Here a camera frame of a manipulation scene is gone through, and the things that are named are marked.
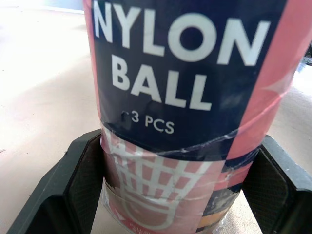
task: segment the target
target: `cylindrical tube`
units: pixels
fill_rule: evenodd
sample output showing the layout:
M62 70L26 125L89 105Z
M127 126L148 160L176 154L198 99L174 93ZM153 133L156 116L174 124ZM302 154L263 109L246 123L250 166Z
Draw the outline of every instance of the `cylindrical tube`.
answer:
M108 175L136 234L203 234L237 197L312 38L312 1L84 0Z

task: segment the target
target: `printed graphic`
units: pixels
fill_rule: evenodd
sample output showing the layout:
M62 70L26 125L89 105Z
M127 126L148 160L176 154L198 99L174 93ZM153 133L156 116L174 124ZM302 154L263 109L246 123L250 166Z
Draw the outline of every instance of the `printed graphic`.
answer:
M149 231L195 233L224 161L160 157L105 127L102 146L117 185L111 189L119 196L110 196L109 205L120 221L130 219Z

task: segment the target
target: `gray floor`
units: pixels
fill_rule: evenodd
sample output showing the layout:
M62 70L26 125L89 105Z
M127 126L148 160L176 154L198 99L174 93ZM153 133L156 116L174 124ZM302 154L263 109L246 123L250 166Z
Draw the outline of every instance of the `gray floor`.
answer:
M269 134L312 174L311 75L299 67ZM70 142L99 128L95 103L84 16L0 8L0 234ZM92 233L124 231L99 206ZM242 194L220 234L260 233Z

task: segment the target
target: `pink stripe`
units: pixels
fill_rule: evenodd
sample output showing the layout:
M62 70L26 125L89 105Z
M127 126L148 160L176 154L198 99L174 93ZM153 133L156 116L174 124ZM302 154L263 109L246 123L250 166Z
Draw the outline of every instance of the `pink stripe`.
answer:
M95 48L94 48L91 4L92 4L91 0L83 0L84 17L86 19L86 24L87 24L89 46L90 46L90 53L91 53L92 72L93 72L94 87L95 87L96 99L97 99L97 113L98 113L99 118L101 119L101 111L100 111L99 96L98 96L98 77L97 77L97 67L96 67L96 54L95 54Z
M215 185L214 190L226 189L242 183L245 180L251 165L252 163L249 163L235 171L221 173L218 179L219 182Z
M311 12L311 0L288 0L227 159L261 144L312 38Z

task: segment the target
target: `product label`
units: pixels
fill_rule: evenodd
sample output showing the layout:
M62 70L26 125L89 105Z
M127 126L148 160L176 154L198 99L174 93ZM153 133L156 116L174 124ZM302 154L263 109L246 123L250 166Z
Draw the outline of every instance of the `product label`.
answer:
M154 152L229 135L226 154L285 1L92 4L102 123Z

